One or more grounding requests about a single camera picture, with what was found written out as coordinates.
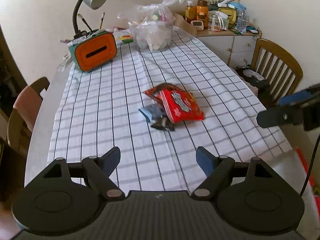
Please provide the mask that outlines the clear plastic bag container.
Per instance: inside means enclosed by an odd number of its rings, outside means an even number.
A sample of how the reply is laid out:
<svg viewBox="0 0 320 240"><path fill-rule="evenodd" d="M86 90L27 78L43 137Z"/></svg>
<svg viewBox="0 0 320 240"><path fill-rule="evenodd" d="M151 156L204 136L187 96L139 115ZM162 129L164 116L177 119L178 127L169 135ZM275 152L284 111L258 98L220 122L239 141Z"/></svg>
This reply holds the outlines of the clear plastic bag container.
<svg viewBox="0 0 320 240"><path fill-rule="evenodd" d="M158 51L171 45L175 17L170 8L186 0L163 0L159 4L134 5L120 12L126 19L135 45L142 50Z"/></svg>

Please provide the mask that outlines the red chips bag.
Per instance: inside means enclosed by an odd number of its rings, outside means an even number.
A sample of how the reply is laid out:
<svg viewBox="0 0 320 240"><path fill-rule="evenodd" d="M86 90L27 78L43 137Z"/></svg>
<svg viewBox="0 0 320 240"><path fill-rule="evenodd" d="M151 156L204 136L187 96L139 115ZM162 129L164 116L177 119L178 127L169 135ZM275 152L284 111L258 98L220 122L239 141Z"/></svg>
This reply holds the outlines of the red chips bag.
<svg viewBox="0 0 320 240"><path fill-rule="evenodd" d="M165 112L172 123L204 120L203 111L189 92L163 90L160 91L160 95Z"/></svg>

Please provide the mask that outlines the black bag on chair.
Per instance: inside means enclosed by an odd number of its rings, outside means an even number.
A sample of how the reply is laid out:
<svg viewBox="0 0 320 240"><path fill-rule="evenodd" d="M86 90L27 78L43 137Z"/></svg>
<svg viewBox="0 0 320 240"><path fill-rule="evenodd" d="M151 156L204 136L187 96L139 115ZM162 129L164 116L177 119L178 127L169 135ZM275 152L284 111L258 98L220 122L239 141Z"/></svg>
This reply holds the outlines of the black bag on chair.
<svg viewBox="0 0 320 240"><path fill-rule="evenodd" d="M261 103L269 108L273 106L273 99L270 93L270 84L259 73L249 67L236 68L236 73L251 85L253 93L258 97Z"/></svg>

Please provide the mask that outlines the amber liquid bottle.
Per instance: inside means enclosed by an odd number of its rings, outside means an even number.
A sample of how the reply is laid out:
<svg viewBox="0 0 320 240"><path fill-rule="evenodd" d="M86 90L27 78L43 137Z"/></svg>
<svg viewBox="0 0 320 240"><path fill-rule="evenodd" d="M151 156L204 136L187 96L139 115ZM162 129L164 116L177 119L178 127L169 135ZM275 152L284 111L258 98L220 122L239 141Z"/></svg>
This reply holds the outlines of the amber liquid bottle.
<svg viewBox="0 0 320 240"><path fill-rule="evenodd" d="M185 20L188 23L196 20L196 7L193 5L192 0L187 0L187 6L185 7Z"/></svg>

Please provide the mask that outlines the white drawer cabinet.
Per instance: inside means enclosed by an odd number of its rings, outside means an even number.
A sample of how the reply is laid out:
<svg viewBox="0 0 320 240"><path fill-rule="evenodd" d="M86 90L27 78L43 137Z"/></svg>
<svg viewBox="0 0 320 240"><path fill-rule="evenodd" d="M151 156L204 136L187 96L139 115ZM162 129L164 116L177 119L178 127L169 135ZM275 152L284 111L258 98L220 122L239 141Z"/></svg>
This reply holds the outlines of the white drawer cabinet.
<svg viewBox="0 0 320 240"><path fill-rule="evenodd" d="M257 39L262 32L235 34L231 30L197 31L197 38L231 68L251 64Z"/></svg>

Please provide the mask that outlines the orange foil snack bag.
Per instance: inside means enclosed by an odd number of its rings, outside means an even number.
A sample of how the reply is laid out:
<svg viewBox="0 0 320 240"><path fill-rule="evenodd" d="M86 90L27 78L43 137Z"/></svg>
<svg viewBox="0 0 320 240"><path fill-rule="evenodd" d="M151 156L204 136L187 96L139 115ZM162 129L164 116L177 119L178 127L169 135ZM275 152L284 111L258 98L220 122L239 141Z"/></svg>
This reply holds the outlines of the orange foil snack bag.
<svg viewBox="0 0 320 240"><path fill-rule="evenodd" d="M161 84L159 84L159 85L157 85L155 87L152 87L152 88L150 88L148 90L145 90L143 93L146 96L148 96L149 98L151 98L153 101L155 101L156 103L162 105L163 101L162 101L162 97L160 95L160 91L163 91L163 90L176 90L176 91L179 91L179 92L183 91L182 89L180 89L176 85L164 82L164 83L161 83Z"/></svg>

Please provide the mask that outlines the wooden chair right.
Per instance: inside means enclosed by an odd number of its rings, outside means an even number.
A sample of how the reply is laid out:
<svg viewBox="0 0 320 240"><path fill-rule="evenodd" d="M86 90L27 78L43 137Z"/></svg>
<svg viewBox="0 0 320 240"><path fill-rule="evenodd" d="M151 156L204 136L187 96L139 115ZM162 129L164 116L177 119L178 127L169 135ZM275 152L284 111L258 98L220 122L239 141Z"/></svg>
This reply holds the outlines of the wooden chair right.
<svg viewBox="0 0 320 240"><path fill-rule="evenodd" d="M300 64L287 50L263 38L256 41L251 69L265 79L270 106L293 94L303 77Z"/></svg>

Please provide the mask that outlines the light blue snack packet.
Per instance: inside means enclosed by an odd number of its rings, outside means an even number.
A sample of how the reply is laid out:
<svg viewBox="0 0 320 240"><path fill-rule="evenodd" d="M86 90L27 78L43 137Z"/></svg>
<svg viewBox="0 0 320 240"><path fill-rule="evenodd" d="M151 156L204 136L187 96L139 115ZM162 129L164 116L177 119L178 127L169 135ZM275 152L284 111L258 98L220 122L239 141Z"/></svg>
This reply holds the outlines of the light blue snack packet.
<svg viewBox="0 0 320 240"><path fill-rule="evenodd" d="M139 109L139 112L146 118L148 123L152 123L160 117L166 116L164 108L154 103Z"/></svg>

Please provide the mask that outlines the dark brown snack packet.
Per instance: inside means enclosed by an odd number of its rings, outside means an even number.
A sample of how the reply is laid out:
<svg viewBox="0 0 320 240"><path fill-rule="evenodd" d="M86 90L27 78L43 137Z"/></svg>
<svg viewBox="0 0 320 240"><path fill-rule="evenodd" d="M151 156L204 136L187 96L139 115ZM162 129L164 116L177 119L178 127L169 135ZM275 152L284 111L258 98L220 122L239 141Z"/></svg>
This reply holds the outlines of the dark brown snack packet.
<svg viewBox="0 0 320 240"><path fill-rule="evenodd" d="M153 121L150 125L151 128L161 131L174 131L175 125L165 116Z"/></svg>

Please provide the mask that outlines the wooden chair with pink cloth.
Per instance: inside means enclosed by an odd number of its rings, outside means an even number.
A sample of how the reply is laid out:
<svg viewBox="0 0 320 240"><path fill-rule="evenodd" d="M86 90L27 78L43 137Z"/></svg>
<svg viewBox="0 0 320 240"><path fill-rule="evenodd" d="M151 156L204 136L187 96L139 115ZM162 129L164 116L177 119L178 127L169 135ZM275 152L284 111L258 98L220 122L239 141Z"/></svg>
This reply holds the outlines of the wooden chair with pink cloth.
<svg viewBox="0 0 320 240"><path fill-rule="evenodd" d="M46 77L39 78L20 92L13 105L7 140L11 149L23 157L27 157L32 132L43 102L41 92L47 90L49 85Z"/></svg>

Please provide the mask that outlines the colourful paper box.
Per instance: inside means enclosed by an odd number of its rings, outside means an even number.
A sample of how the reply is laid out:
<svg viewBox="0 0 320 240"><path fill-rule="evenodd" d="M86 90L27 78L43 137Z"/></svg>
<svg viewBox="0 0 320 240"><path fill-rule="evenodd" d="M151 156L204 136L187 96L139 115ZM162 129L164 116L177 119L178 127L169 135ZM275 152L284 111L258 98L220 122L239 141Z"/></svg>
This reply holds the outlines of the colourful paper box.
<svg viewBox="0 0 320 240"><path fill-rule="evenodd" d="M113 33L114 39L116 41L116 46L121 46L123 44L128 44L133 42L133 37L130 29L118 30Z"/></svg>

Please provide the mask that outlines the yellow lunch box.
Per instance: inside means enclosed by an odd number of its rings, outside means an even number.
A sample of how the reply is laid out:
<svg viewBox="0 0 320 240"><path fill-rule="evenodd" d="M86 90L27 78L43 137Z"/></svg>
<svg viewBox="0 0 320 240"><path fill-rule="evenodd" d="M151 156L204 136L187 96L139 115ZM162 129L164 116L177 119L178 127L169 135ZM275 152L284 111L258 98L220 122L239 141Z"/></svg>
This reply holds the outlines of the yellow lunch box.
<svg viewBox="0 0 320 240"><path fill-rule="evenodd" d="M218 11L223 12L228 16L229 27L235 26L237 18L237 11L235 9L220 7Z"/></svg>

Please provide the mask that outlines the cardboard box on cabinet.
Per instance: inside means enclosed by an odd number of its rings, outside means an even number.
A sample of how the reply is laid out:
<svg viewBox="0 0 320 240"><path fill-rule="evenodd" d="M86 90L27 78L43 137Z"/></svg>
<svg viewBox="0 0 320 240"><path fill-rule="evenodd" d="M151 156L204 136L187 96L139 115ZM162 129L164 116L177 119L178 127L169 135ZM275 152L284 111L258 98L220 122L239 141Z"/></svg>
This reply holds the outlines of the cardboard box on cabinet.
<svg viewBox="0 0 320 240"><path fill-rule="evenodd" d="M193 25L191 25L190 23L188 23L182 15L177 14L177 13L173 13L173 16L175 18L174 26L186 31L187 33L189 33L195 37L197 36L196 28Z"/></svg>

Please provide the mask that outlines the orange teal tissue box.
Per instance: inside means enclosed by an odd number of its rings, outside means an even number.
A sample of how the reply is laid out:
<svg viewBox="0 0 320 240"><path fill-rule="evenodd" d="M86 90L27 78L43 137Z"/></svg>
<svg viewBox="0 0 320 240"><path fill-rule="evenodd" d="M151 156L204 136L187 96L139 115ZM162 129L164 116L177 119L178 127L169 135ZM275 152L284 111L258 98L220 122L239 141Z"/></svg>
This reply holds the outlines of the orange teal tissue box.
<svg viewBox="0 0 320 240"><path fill-rule="evenodd" d="M74 39L69 42L68 49L73 62L83 72L112 61L117 54L114 35L106 30Z"/></svg>

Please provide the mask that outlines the red white cardboard box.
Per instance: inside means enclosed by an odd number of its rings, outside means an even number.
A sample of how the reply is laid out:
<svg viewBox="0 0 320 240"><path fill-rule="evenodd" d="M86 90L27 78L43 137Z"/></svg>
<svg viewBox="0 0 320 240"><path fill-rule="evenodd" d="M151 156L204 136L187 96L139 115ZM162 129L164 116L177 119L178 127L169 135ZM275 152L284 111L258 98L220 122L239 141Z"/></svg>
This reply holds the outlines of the red white cardboard box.
<svg viewBox="0 0 320 240"><path fill-rule="evenodd" d="M287 182L297 193L300 193L306 171L298 154L299 148L293 148L268 162L268 164ZM319 233L319 213L316 197L309 184L302 196L305 211L298 226L299 233Z"/></svg>

